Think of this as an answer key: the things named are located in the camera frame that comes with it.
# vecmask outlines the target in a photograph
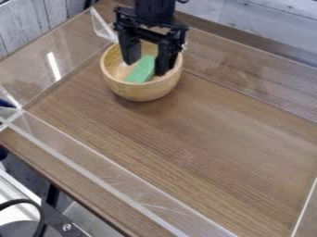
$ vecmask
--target wood grain surface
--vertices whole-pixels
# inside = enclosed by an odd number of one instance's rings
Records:
[[[107,2],[99,10],[111,18]],[[100,52],[27,110],[237,235],[290,236],[317,177],[317,126],[245,94],[274,95],[276,106],[313,98],[316,71],[201,31],[191,31],[191,41],[187,71],[158,101],[127,102],[110,91]],[[301,106],[309,111],[313,103]],[[127,234],[169,236],[13,131],[0,142]]]

